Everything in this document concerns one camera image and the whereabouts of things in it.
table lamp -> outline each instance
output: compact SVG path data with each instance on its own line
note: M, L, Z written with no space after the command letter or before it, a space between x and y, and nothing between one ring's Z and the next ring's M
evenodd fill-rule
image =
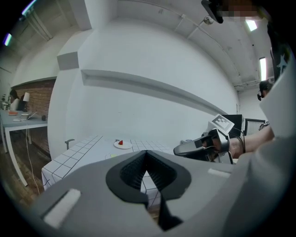
M24 108L24 112L27 112L27 102L29 102L30 100L30 93L25 93L23 101L25 102L25 108Z

black cable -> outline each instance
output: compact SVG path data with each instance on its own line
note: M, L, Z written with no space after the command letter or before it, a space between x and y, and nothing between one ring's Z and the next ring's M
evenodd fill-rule
M236 129L237 131L240 131L240 132L242 133L242 136L243 136L243 138L244 138L244 148L245 148L245 152L246 152L245 134L244 134L241 130L239 130L239 129L237 129L237 128L234 128L234 129Z
M236 134L231 133L231 132L230 132L230 134L233 135L233 136L235 136L235 137L237 137L237 138L240 140L240 142L241 142L241 144L242 144L243 153L245 153L245 152L246 152L246 148L245 148L244 143L242 142L241 137L240 137L240 136L237 136Z

ceiling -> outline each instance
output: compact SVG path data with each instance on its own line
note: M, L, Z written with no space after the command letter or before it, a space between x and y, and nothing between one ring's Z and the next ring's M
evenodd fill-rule
M77 24L68 0L40 0L33 8L52 37ZM208 16L201 0L118 0L118 16L155 23L185 38L190 36L188 40L217 62L237 91L258 87L261 57L267 59L267 77L273 77L266 20L256 22L258 28L252 32L245 21L234 22L229 18L224 18L223 24L203 24L202 29L195 30L196 25ZM9 48L18 56L27 54L36 44L46 40L25 17L15 25L11 34L13 40Z
M119 0L119 17L134 18L159 24L188 37L208 13L200 0ZM260 82L259 59L267 59L267 77L273 77L270 58L271 43L267 34L267 21L257 22L250 32L245 21L224 17L224 23L201 25L189 40L208 53L223 69L237 91L258 86Z

white plate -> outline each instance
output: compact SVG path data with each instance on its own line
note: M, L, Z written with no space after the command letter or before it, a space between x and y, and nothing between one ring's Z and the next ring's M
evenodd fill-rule
M126 141L123 141L123 145L119 145L118 143L119 142L115 142L114 146L119 149L129 149L129 148L132 148L132 146L133 146L131 143L126 142Z

white desk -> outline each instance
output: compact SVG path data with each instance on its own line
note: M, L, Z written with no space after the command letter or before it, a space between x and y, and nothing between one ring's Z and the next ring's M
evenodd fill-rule
M7 147L9 151L10 158L12 160L13 166L16 169L18 176L22 183L27 186L27 182L22 174L22 172L19 169L19 165L15 159L15 155L12 149L12 144L10 140L10 133L11 131L17 131L17 130L24 130L28 129L28 137L29 137L29 143L32 144L32 139L31 139L31 131L30 128L39 128L39 127L46 127L47 126L47 121L42 121L41 116L34 114L29 120L24 120L21 122L14 122L14 119L21 119L21 114L22 111L18 111L18 115L12 116L8 115L7 110L0 110L0 119L1 119L1 136L2 136L2 142L4 146L4 151L7 153L6 149L6 142L7 142Z
M119 155L139 150L159 150L173 154L173 150L170 147L157 141L124 139L123 142L128 141L132 143L133 147L123 150L114 146L115 140L115 138L108 138L105 136L90 136L77 143L75 146L72 146L69 150L65 151L42 168L44 189L46 190L82 166ZM148 172L146 172L143 177L141 192L148 195L149 206L154 206L160 203L160 193Z

